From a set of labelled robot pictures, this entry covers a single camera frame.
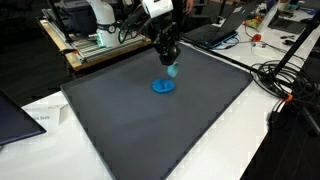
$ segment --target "desk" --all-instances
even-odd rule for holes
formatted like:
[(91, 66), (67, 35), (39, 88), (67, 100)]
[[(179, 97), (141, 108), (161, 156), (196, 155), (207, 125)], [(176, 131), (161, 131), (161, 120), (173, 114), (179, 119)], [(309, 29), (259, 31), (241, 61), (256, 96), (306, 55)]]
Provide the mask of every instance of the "desk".
[[(47, 20), (40, 20), (39, 25), (41, 26), (43, 31), (45, 31), (45, 33), (47, 33), (48, 36), (53, 40), (53, 42), (57, 45), (59, 50), (64, 50), (64, 49), (70, 48), (67, 45), (67, 43), (64, 42), (63, 39), (58, 35), (58, 33), (54, 30), (54, 28), (52, 28), (50, 26), (50, 24), (49, 24), (49, 22), (47, 22)], [(120, 49), (118, 51), (114, 51), (113, 53), (108, 54), (106, 56), (103, 56), (99, 59), (96, 59), (94, 61), (85, 62), (85, 63), (81, 63), (80, 60), (72, 53), (66, 54), (65, 59), (67, 61), (67, 65), (70, 66), (71, 70), (77, 72), (82, 69), (96, 65), (98, 63), (110, 60), (110, 59), (115, 58), (117, 56), (120, 56), (122, 54), (137, 50), (137, 49), (142, 48), (144, 46), (147, 46), (149, 44), (151, 44), (151, 40), (146, 39), (145, 41), (141, 41), (140, 43), (138, 43), (136, 45), (129, 46), (128, 48)]]
[[(270, 34), (271, 41), (266, 41), (281, 47), (282, 40), (274, 36), (273, 32), (264, 32)], [(299, 50), (303, 54), (299, 55), (307, 58), (319, 36), (320, 28), (309, 36), (304, 48)], [(239, 45), (223, 54), (248, 65), (268, 60), (251, 55), (248, 46), (249, 44)], [(54, 101), (67, 104), (59, 92), (28, 107), (48, 105)], [(278, 101), (279, 99), (267, 94), (254, 82), (251, 83), (197, 142), (168, 179), (239, 179), (267, 134), (268, 113)], [(0, 174), (0, 179), (110, 179), (70, 110), (68, 118), (59, 126), (45, 127), (49, 131), (43, 136), (4, 147), (0, 153), (0, 169), (4, 172)]]

